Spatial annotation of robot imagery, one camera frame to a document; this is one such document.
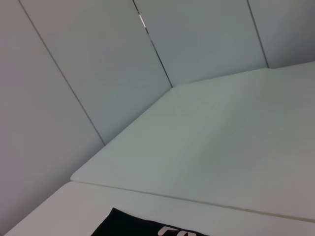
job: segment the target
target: black cloth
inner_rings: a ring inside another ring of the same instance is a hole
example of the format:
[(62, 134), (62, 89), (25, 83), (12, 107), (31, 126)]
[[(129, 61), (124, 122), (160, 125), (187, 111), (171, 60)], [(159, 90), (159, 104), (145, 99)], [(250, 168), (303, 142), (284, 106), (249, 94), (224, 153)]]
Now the black cloth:
[(198, 232), (143, 220), (113, 208), (92, 236), (205, 236)]

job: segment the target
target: white surface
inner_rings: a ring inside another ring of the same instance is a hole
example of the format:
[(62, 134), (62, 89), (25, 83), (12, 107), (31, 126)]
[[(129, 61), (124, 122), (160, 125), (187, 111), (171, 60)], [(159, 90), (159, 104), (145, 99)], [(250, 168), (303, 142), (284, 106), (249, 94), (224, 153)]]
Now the white surface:
[(174, 86), (266, 67), (246, 0), (136, 0)]
[(270, 68), (315, 61), (315, 1), (249, 2)]
[(315, 224), (71, 182), (6, 236), (89, 236), (115, 207), (211, 236), (313, 236)]
[(71, 179), (315, 219), (315, 63), (178, 86)]
[(105, 143), (170, 84), (131, 0), (22, 0)]
[(1, 0), (0, 232), (102, 147), (17, 0)]

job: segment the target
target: white table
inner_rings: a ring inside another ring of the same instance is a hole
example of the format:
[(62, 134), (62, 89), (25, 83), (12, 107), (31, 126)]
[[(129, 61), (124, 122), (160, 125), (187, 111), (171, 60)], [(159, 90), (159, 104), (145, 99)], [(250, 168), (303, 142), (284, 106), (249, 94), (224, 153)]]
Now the white table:
[(115, 207), (212, 236), (313, 236), (315, 224), (71, 182), (5, 236), (89, 236)]
[(315, 62), (176, 87), (71, 180), (315, 219)]

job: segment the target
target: gray wall panel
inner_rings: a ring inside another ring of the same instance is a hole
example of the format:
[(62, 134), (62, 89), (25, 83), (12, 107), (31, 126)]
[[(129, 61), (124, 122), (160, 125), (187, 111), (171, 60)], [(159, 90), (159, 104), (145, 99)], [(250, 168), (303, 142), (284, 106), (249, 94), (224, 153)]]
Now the gray wall panel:
[(136, 0), (173, 85), (266, 67), (246, 0)]
[(314, 0), (249, 0), (270, 68), (315, 60)]
[(105, 143), (170, 84), (132, 0), (22, 0)]
[(104, 147), (16, 0), (0, 1), (0, 233)]

